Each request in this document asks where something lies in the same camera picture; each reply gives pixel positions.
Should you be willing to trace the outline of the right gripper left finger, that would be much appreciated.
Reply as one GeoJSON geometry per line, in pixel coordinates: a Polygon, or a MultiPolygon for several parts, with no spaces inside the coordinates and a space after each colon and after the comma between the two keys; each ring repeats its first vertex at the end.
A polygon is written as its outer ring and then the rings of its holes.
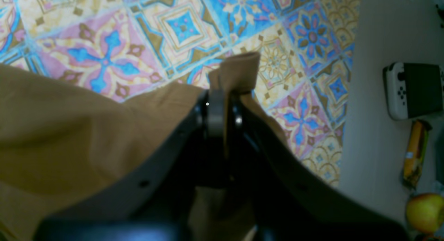
{"type": "Polygon", "coordinates": [[[137,169],[40,222],[35,241],[190,240],[195,188],[226,186],[224,93],[202,92],[137,169]]]}

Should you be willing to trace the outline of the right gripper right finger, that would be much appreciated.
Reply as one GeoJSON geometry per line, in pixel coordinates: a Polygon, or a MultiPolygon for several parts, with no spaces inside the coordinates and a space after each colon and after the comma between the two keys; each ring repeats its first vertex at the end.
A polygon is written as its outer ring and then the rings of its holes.
{"type": "Polygon", "coordinates": [[[408,241],[398,222],[365,208],[309,171],[265,121],[225,100],[233,177],[252,200],[254,241],[408,241]]]}

